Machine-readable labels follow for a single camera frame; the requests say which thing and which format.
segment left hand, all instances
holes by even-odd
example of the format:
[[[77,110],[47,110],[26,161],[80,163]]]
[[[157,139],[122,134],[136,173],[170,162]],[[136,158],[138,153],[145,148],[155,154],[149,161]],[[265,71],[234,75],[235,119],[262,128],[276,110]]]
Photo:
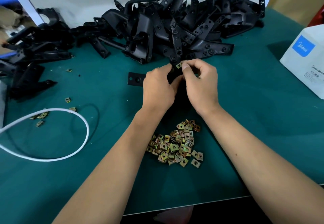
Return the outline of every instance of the left hand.
[[[169,84],[167,75],[172,69],[171,64],[155,68],[146,74],[143,81],[143,107],[164,115],[174,102],[183,75],[178,76]]]

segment red object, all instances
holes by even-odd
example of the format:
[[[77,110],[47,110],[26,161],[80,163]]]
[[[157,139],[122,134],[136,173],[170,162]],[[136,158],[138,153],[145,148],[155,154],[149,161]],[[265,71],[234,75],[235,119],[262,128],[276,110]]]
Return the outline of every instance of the red object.
[[[315,17],[312,19],[312,21],[308,24],[309,26],[317,26],[324,24],[324,5],[321,7],[321,9],[318,11],[318,13],[315,15]]]

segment fingernail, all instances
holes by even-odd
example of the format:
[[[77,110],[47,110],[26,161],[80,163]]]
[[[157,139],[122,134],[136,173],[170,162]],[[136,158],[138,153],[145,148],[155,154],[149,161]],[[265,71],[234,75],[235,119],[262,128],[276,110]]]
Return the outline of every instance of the fingernail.
[[[186,69],[187,67],[189,67],[189,65],[187,63],[182,64],[182,70]]]

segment hand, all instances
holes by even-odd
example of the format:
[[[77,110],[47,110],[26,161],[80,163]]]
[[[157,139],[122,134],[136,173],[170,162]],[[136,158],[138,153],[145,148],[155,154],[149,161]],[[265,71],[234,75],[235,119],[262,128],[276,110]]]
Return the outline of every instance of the hand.
[[[195,76],[191,67],[198,69],[199,77]],[[204,118],[220,108],[216,67],[201,59],[192,59],[182,62],[182,72],[186,80],[188,98],[200,116]]]
[[[183,75],[178,76],[169,84],[167,75],[172,69],[171,64],[158,67],[146,74],[143,81],[143,108],[164,115],[174,102]]]

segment white cable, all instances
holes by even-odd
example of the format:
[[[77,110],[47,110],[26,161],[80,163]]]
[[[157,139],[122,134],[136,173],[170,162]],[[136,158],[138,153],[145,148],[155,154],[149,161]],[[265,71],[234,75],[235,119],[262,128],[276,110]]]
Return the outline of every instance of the white cable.
[[[86,142],[88,140],[88,137],[89,137],[89,124],[88,124],[87,120],[83,116],[81,116],[79,113],[77,113],[75,111],[68,110],[68,109],[64,109],[64,108],[50,108],[50,109],[44,109],[44,110],[41,110],[41,111],[38,111],[38,112],[31,113],[29,115],[26,115],[26,116],[23,116],[23,117],[17,119],[16,121],[13,121],[12,123],[8,124],[7,126],[5,126],[3,128],[0,128],[0,134],[3,133],[3,132],[5,132],[7,129],[11,128],[12,126],[20,123],[21,121],[23,121],[25,119],[29,119],[30,117],[32,117],[34,115],[41,114],[43,112],[50,112],[50,111],[63,111],[63,112],[73,113],[74,115],[77,115],[79,118],[81,118],[83,120],[83,122],[85,123],[86,128],[87,128],[86,139],[84,140],[84,142],[81,145],[81,147],[78,150],[76,150],[74,153],[71,153],[70,155],[67,155],[67,156],[61,157],[61,158],[39,159],[39,158],[27,157],[27,156],[24,156],[24,155],[20,155],[18,153],[15,153],[13,151],[10,151],[8,148],[4,147],[2,144],[0,144],[0,148],[3,149],[3,150],[5,150],[7,153],[10,153],[10,154],[12,154],[14,156],[17,156],[17,157],[20,157],[20,158],[24,158],[24,159],[28,159],[28,160],[32,160],[32,161],[37,161],[37,162],[53,162],[53,161],[59,161],[59,160],[67,159],[67,158],[72,157],[73,155],[77,154],[79,151],[81,151],[81,149],[84,147],[84,145],[86,144]]]

